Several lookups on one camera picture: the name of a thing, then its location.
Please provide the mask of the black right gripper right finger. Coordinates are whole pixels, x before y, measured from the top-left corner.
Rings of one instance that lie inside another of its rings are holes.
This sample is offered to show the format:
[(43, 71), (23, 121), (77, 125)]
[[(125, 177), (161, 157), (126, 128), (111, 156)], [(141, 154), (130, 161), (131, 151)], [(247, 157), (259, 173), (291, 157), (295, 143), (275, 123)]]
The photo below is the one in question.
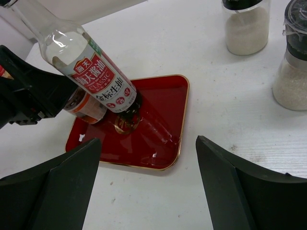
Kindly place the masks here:
[(305, 230), (307, 180), (228, 152), (204, 136), (196, 151), (215, 230)]

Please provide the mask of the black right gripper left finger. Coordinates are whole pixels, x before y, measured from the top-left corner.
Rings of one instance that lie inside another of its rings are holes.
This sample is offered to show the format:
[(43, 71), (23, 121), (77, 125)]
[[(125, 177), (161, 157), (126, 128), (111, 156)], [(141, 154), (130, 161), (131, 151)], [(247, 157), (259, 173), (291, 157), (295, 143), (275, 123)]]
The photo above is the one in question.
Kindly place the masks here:
[(81, 230), (96, 178), (101, 141), (80, 146), (0, 180), (2, 230)]

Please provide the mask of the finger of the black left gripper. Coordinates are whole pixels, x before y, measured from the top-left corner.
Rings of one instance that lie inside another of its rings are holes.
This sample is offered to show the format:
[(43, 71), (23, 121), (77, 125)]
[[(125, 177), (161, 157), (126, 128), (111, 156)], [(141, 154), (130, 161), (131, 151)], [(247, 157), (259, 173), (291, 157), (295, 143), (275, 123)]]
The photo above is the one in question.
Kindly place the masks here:
[(77, 85), (67, 77), (40, 70), (0, 47), (0, 66), (10, 78), (0, 78), (0, 126), (35, 125), (54, 118), (64, 107)]

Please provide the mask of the small white lid jar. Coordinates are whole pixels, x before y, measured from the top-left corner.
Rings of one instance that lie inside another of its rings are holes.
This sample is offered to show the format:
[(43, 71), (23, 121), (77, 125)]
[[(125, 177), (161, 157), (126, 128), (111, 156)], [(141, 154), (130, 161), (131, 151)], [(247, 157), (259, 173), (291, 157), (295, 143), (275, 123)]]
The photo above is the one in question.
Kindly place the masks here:
[(105, 106), (80, 87), (73, 92), (63, 109), (91, 125), (102, 120), (107, 113)]

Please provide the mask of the soy sauce bottle black cap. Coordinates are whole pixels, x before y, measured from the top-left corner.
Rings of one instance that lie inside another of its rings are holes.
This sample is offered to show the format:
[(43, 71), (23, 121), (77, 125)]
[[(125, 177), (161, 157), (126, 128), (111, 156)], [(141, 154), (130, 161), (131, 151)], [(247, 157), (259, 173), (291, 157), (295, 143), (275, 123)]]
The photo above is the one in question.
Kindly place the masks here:
[(36, 0), (2, 0), (35, 35), (42, 58), (111, 112), (136, 114), (142, 97), (84, 28), (60, 19)]

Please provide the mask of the clear top salt grinder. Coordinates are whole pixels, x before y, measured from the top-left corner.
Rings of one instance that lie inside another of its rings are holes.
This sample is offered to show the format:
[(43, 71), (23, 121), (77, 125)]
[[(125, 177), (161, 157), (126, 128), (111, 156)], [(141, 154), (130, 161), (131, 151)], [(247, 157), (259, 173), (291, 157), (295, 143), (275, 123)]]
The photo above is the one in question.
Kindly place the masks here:
[(284, 13), (286, 51), (272, 93), (277, 103), (293, 111), (307, 110), (307, 2), (292, 0)]

